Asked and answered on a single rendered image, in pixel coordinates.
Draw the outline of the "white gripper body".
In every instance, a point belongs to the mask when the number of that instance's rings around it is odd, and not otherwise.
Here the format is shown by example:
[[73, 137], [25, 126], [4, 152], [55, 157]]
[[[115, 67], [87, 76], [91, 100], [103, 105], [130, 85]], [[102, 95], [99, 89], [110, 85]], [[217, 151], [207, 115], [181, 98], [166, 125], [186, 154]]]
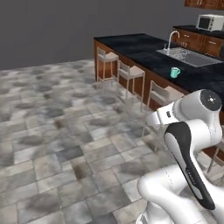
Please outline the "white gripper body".
[[150, 127], [150, 126], [156, 126], [156, 125], [160, 125], [160, 124], [161, 124], [157, 112], [152, 112], [152, 113], [148, 114], [148, 115], [145, 117], [145, 122], [146, 122], [146, 124], [147, 124], [149, 127]]

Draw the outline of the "brown wooden dining counter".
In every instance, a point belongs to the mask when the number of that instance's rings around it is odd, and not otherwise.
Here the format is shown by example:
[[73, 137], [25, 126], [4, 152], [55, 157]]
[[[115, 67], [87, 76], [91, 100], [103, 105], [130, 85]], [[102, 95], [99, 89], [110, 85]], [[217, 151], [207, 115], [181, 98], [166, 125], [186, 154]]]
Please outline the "brown wooden dining counter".
[[[147, 102], [151, 81], [166, 88], [171, 86], [187, 95], [200, 89], [214, 91], [222, 100], [220, 122], [224, 124], [224, 63], [193, 67], [158, 52], [165, 41], [144, 33], [95, 37], [94, 48], [113, 52], [124, 64], [145, 71], [143, 101]], [[173, 67], [180, 69], [177, 78], [171, 77]], [[142, 79], [136, 79], [135, 90], [141, 93]]]

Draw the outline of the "beige seat bar stool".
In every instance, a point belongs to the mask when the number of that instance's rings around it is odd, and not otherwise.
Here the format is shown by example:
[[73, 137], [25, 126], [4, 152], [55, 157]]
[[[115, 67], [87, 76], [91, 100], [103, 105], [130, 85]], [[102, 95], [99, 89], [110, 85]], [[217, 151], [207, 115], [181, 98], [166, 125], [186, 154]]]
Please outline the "beige seat bar stool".
[[[141, 93], [137, 93], [135, 90], [136, 79], [142, 79]], [[118, 61], [117, 66], [117, 93], [115, 103], [122, 103], [125, 110], [128, 111], [133, 105], [134, 97], [139, 98], [141, 102], [144, 102], [144, 83], [145, 83], [145, 71], [138, 66], [128, 66]], [[119, 95], [120, 88], [125, 89], [125, 96]]]
[[[176, 101], [177, 99], [183, 97], [184, 95], [176, 90], [175, 88], [171, 86], [167, 87], [161, 87], [159, 86], [155, 81], [150, 82], [150, 90], [149, 90], [149, 96], [146, 103], [147, 109], [145, 110], [145, 117], [149, 115], [149, 109], [150, 109], [150, 103], [151, 101], [157, 102], [159, 106], [165, 106], [168, 105], [171, 102]], [[162, 133], [164, 130], [164, 126], [156, 128], [150, 128], [146, 125], [146, 118], [143, 119], [143, 130], [142, 130], [142, 137], [144, 137], [145, 131], [147, 129], [150, 130], [150, 134], [155, 139], [154, 143], [154, 149], [153, 151], [156, 152], [158, 150], [159, 146], [165, 146], [164, 140], [162, 139]]]
[[[119, 57], [113, 52], [106, 53], [100, 47], [97, 47], [97, 68], [96, 68], [96, 81], [97, 87], [101, 87], [101, 90], [105, 89], [106, 81], [117, 80], [117, 66]], [[100, 63], [102, 63], [102, 75], [100, 75]], [[110, 64], [110, 76], [106, 76], [106, 64]]]

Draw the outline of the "steel sink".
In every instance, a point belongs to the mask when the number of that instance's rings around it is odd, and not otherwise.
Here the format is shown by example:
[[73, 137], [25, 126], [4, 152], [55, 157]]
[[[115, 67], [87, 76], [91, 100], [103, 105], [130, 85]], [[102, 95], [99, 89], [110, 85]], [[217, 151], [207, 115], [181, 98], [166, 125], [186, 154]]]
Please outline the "steel sink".
[[219, 59], [214, 59], [182, 47], [175, 47], [171, 48], [170, 50], [162, 49], [157, 50], [157, 52], [175, 60], [181, 61], [192, 67], [205, 67], [221, 63], [221, 60]]

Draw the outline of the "white curved tap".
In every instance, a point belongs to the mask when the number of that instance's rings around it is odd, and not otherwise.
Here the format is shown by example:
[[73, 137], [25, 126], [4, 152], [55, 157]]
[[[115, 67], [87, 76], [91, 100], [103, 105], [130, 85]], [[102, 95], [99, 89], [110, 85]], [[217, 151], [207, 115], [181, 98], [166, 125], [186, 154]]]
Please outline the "white curved tap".
[[170, 54], [170, 50], [171, 50], [171, 42], [172, 42], [172, 35], [177, 33], [178, 34], [178, 38], [180, 36], [179, 32], [178, 31], [172, 31], [171, 34], [170, 34], [170, 37], [169, 37], [169, 42], [168, 42], [168, 47], [167, 47], [167, 55]]

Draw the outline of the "brown wooden base cupboards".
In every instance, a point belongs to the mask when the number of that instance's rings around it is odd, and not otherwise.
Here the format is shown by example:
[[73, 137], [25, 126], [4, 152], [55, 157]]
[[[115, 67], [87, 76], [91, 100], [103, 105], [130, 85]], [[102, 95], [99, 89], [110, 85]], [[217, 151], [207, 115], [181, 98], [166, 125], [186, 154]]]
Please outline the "brown wooden base cupboards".
[[203, 31], [194, 25], [174, 26], [173, 43], [186, 49], [224, 60], [224, 31]]

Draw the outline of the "white microwave oven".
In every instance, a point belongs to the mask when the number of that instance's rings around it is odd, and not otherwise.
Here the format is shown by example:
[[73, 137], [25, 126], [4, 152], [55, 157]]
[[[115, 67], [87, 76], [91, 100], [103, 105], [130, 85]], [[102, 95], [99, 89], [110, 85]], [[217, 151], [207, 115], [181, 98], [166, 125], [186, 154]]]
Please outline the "white microwave oven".
[[196, 27], [200, 30], [216, 32], [224, 26], [224, 16], [214, 14], [199, 15]]

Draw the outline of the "brown wooden wall cupboards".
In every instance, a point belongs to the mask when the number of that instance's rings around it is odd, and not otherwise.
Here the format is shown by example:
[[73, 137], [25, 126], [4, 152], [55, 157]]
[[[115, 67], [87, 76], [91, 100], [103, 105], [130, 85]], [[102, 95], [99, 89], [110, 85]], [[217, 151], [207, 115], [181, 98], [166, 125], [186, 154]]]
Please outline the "brown wooden wall cupboards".
[[185, 7], [224, 11], [224, 0], [185, 0]]

